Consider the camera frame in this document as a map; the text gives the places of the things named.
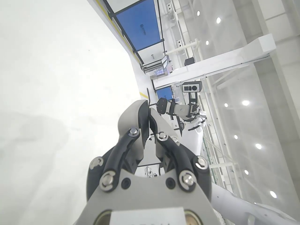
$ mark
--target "round black hole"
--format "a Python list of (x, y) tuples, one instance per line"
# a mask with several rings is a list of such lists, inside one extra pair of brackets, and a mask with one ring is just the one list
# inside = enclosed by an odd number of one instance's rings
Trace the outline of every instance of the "round black hole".
[(122, 180), (122, 183), (121, 183), (122, 189), (126, 190), (130, 187), (130, 185), (131, 185), (131, 180), (129, 178), (124, 178)]
[(166, 179), (166, 186), (167, 186), (169, 189), (174, 189), (175, 186), (176, 186), (175, 180), (174, 180), (173, 178), (168, 178), (168, 179)]

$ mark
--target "humanoid robot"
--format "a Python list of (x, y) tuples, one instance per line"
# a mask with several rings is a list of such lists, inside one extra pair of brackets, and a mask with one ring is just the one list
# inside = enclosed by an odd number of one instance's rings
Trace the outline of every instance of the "humanoid robot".
[[(184, 83), (201, 91), (201, 82)], [(200, 156), (205, 115), (189, 94), (188, 105), (160, 99), (157, 111), (148, 101), (129, 106), (118, 122), (119, 141), (89, 166), (87, 204), (76, 225), (201, 225), (220, 224), (213, 209), (238, 225), (299, 224), (272, 207), (251, 204), (211, 182), (208, 162)], [(160, 115), (179, 116), (182, 138)], [(155, 140), (149, 138), (149, 127)], [(153, 178), (134, 175), (147, 143), (155, 143), (165, 174)]]

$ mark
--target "black camera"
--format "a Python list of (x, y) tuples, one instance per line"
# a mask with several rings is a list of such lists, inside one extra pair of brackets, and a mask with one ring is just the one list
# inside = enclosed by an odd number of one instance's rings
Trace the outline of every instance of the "black camera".
[(202, 81), (184, 82), (182, 84), (182, 92), (184, 93), (199, 93), (202, 90)]

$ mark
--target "white floor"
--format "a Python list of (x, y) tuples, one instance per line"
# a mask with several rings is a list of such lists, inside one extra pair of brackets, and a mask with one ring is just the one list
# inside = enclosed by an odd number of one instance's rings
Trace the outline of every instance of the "white floor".
[(131, 61), (86, 0), (0, 0), (1, 224), (72, 224), (89, 162), (140, 99)]

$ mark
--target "blue panel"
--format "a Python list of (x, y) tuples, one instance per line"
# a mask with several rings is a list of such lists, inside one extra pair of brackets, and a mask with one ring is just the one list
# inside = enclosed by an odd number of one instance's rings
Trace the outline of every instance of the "blue panel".
[(158, 98), (166, 98), (168, 101), (173, 99), (173, 93), (171, 87), (166, 87), (156, 90)]
[(117, 15), (136, 50), (159, 42), (154, 1), (146, 0)]

